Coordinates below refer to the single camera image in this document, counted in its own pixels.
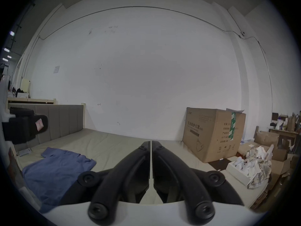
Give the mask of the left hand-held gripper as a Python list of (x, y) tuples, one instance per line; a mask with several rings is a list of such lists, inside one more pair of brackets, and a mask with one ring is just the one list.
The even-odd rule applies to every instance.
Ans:
[(5, 141), (23, 144), (48, 129), (48, 117), (37, 115), (28, 108), (11, 107), (8, 109), (9, 79), (10, 76), (3, 76), (0, 82), (0, 127), (2, 127)]

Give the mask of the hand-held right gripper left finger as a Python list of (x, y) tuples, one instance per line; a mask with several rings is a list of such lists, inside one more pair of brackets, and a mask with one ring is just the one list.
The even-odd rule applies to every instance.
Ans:
[(139, 203), (149, 188), (151, 142), (145, 141), (114, 168), (82, 172), (59, 202), (74, 205), (90, 202), (92, 221), (114, 221), (118, 202)]

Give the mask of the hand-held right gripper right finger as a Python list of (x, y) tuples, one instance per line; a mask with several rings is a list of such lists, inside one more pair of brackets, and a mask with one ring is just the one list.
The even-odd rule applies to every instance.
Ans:
[(210, 222), (216, 212), (213, 202), (244, 206), (223, 173), (190, 168), (159, 141), (152, 141), (152, 169), (163, 203), (183, 200), (189, 222)]

